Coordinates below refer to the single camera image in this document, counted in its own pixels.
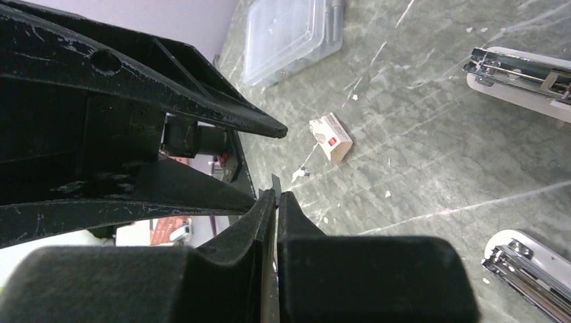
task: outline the round hole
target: round hole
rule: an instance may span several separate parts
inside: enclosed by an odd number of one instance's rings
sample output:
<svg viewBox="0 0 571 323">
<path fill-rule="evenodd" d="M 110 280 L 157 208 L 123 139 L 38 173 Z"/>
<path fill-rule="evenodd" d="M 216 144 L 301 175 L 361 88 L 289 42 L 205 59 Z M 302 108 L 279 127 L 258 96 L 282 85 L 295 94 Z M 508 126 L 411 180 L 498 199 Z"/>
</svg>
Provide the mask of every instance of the round hole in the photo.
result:
<svg viewBox="0 0 571 323">
<path fill-rule="evenodd" d="M 108 50 L 98 50 L 91 54 L 90 62 L 101 74 L 113 75 L 121 70 L 121 60 Z"/>
<path fill-rule="evenodd" d="M 521 70 L 520 70 L 520 69 L 514 69 L 513 71 L 516 72 L 516 73 L 521 73 Z M 519 76 L 518 76 L 518 75 L 515 75 L 515 74 L 509 74 L 509 75 L 508 75 L 508 78 L 511 79 L 512 81 L 515 81 L 516 79 L 519 78 Z"/>
</svg>

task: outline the marble surface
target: marble surface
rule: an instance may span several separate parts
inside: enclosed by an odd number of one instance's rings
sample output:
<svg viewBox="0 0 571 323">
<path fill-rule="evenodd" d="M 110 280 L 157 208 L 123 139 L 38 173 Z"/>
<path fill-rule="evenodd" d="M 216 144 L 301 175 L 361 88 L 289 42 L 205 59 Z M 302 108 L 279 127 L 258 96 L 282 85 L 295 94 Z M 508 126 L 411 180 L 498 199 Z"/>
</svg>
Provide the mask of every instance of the marble surface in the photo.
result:
<svg viewBox="0 0 571 323">
<path fill-rule="evenodd" d="M 277 174 L 330 235 L 442 237 L 482 322 L 549 322 L 480 260 L 503 229 L 571 258 L 571 125 L 473 91 L 462 66 L 478 46 L 571 60 L 571 2 L 346 0 L 343 48 L 268 88 L 241 81 L 252 2 L 238 5 L 220 69 L 290 129 L 281 140 L 242 134 L 255 186 Z M 315 144 L 308 121 L 329 112 L 354 146 L 338 164 L 316 150 L 311 176 L 290 184 Z"/>
</svg>

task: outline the table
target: table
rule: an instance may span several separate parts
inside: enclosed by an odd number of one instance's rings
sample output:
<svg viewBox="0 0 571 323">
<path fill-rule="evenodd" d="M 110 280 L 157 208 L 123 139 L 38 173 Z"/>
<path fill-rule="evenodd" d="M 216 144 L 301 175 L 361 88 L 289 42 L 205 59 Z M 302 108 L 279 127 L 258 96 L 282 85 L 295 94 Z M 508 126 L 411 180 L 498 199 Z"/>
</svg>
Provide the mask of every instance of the table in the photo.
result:
<svg viewBox="0 0 571 323">
<path fill-rule="evenodd" d="M 220 69 L 290 129 L 281 140 L 241 134 L 256 188 L 277 174 L 330 235 L 444 238 L 483 322 L 549 322 L 480 260 L 503 229 L 571 258 L 571 126 L 473 91 L 462 66 L 478 46 L 571 60 L 571 2 L 346 0 L 343 48 L 268 88 L 241 80 L 252 2 L 238 5 Z M 310 177 L 290 184 L 315 144 L 308 121 L 329 112 L 354 146 L 339 164 L 316 150 Z"/>
</svg>

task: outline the transparent lid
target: transparent lid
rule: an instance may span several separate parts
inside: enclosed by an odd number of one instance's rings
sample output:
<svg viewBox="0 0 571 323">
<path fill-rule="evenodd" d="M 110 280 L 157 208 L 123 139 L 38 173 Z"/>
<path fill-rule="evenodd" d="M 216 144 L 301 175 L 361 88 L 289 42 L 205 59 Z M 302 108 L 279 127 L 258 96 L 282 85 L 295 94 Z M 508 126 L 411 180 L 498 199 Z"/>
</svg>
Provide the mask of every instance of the transparent lid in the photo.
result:
<svg viewBox="0 0 571 323">
<path fill-rule="evenodd" d="M 279 73 L 319 47 L 326 0 L 257 0 L 250 6 L 244 83 L 254 85 Z"/>
</svg>

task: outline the white debris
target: white debris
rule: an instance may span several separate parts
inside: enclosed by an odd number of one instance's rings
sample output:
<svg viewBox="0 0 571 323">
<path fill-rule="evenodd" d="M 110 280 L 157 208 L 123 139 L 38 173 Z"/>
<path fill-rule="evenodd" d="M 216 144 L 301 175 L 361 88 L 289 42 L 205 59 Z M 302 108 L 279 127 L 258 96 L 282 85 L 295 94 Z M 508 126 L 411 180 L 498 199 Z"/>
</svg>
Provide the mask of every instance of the white debris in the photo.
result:
<svg viewBox="0 0 571 323">
<path fill-rule="evenodd" d="M 305 168 L 305 166 L 302 166 L 299 170 L 296 170 L 293 174 L 292 174 L 292 183 L 295 182 L 298 177 L 309 177 L 310 172 L 307 170 L 307 168 Z"/>
</svg>

